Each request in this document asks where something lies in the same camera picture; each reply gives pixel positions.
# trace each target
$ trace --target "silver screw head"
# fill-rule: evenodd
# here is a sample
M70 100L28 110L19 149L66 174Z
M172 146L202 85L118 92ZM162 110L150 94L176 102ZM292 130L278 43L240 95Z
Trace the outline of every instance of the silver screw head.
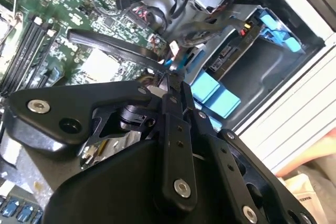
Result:
M143 88L138 88L138 91L142 94L147 94L147 92Z
M203 111L199 111L198 113L201 118L206 119L206 114Z
M244 206L243 207L243 213L246 217L246 219L249 220L249 222L256 224L258 222L258 218L256 213L250 208L249 206Z
M231 139L235 139L235 136L231 133L231 132L228 132L228 133L226 133L227 134L227 136L229 137L229 138L231 138Z
M307 224L312 224L312 222L310 221L310 219L303 212L301 213L301 216L302 216L302 218L305 220L305 222Z
M190 186L183 179L177 179L174 182L175 192L180 195L182 198L189 198L191 195Z
M177 99L175 97L170 97L170 100L173 102L173 103L177 103Z
M28 102L27 107L30 111L37 114L46 114L50 111L50 105L46 101L42 100L31 100Z

